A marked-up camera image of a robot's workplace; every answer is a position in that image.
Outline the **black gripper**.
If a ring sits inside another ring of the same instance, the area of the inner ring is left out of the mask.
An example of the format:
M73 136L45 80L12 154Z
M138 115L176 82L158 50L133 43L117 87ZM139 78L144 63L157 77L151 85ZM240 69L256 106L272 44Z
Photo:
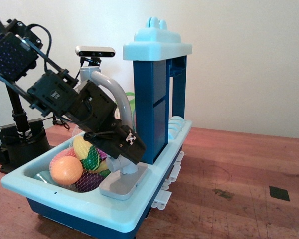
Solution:
M84 140L117 159L122 156L134 164L142 159L146 145L129 126L118 126L115 102L92 81L79 87L78 95L65 114L85 132Z

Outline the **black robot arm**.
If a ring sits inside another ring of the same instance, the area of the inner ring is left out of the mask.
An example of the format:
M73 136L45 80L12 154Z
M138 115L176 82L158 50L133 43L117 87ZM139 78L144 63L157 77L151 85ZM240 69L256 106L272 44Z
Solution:
M53 113L76 124L86 141L109 156L139 163L146 146L132 128L129 101L121 86L110 81L110 98L103 91L105 76L79 83L41 51L41 40L32 28L16 19L7 24L0 20L0 81L7 86L14 118L14 124L0 131L9 154L8 171L50 149L42 120L28 120L21 98L43 116Z

